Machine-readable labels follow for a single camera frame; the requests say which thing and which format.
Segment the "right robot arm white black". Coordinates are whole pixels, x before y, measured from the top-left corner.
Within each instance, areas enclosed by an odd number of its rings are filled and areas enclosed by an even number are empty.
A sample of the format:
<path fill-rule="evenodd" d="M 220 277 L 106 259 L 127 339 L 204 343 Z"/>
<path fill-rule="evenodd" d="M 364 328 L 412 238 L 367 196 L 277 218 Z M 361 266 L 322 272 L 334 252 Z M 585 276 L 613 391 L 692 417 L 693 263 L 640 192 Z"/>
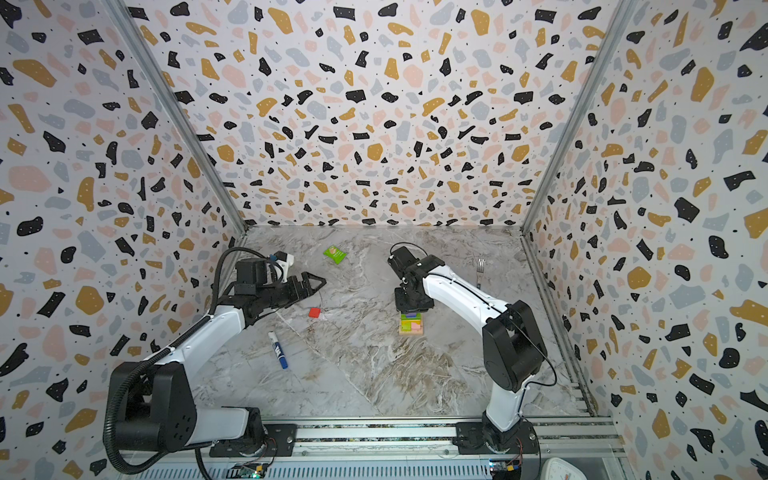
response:
<path fill-rule="evenodd" d="M 521 447 L 525 395 L 541 367 L 551 363 L 530 306 L 485 293 L 440 258 L 415 256 L 406 242 L 390 248 L 387 263 L 399 279 L 394 297 L 402 316 L 416 317 L 439 302 L 481 336 L 483 365 L 493 382 L 491 396 L 480 422 L 480 439 L 459 445 L 495 453 Z"/>

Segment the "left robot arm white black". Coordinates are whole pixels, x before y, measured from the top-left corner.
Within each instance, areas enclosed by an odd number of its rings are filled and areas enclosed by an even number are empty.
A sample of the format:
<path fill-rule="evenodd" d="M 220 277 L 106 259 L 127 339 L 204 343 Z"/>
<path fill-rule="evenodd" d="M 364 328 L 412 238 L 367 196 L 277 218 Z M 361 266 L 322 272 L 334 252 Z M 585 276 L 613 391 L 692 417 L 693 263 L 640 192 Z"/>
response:
<path fill-rule="evenodd" d="M 256 407 L 204 408 L 192 380 L 231 339 L 271 313 L 317 294 L 326 279 L 289 274 L 291 256 L 246 258 L 236 277 L 218 293 L 213 310 L 168 346 L 111 374 L 103 442 L 107 454 L 125 451 L 155 456 L 224 443 L 239 455 L 261 453 L 268 431 Z"/>

